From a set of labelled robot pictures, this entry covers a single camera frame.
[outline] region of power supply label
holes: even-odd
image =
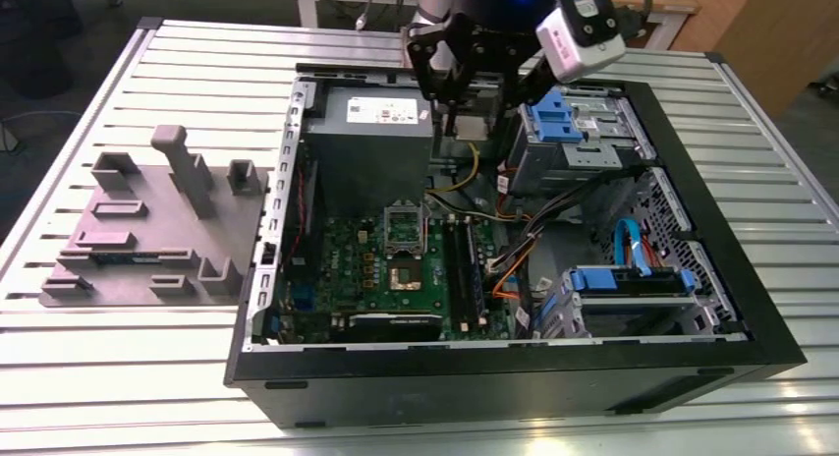
[[[351,124],[416,125],[417,100],[389,97],[353,97],[345,109],[345,120]]]

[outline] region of open computer tower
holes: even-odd
[[[297,72],[225,374],[281,428],[653,413],[804,362],[647,85],[489,128],[477,80],[445,137],[407,70]]]

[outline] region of ram slot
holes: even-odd
[[[455,330],[463,332],[477,325],[483,312],[475,299],[476,287],[480,288],[481,283],[475,284],[477,255],[471,233],[471,226],[459,222],[447,223],[443,230],[451,323]]]
[[[475,228],[471,223],[465,224],[465,235],[469,248],[469,280],[471,280],[471,294],[473,303],[473,321],[479,325],[485,325],[484,310],[487,306],[484,304],[484,276],[481,274],[481,265],[477,256],[477,244],[475,242]]]

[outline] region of metal table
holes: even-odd
[[[152,127],[181,124],[206,164],[252,158],[271,166],[301,61],[400,66],[399,39],[177,21],[134,32],[0,250],[0,450],[839,451],[836,205],[727,66],[701,54],[632,52],[600,77],[651,84],[803,346],[809,363],[772,380],[721,389],[657,416],[283,431],[221,385],[232,307],[45,310],[38,287],[96,186],[97,154],[124,150],[137,163],[164,164],[149,146]]]

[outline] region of white label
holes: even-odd
[[[597,15],[597,6],[593,0],[576,1],[576,10],[583,17],[591,17]]]
[[[527,325],[529,325],[529,315],[521,307],[515,310],[515,319],[521,323],[521,326],[527,328]]]
[[[345,120],[351,124],[416,125],[420,123],[417,100],[353,97],[345,107]]]
[[[597,128],[597,123],[593,119],[576,119],[573,120],[573,123],[579,129],[596,130]]]
[[[497,176],[497,191],[501,194],[507,194],[507,190],[509,189],[509,178],[505,176]]]
[[[539,283],[536,284],[536,291],[543,292],[551,288],[553,281],[547,277],[539,279]]]

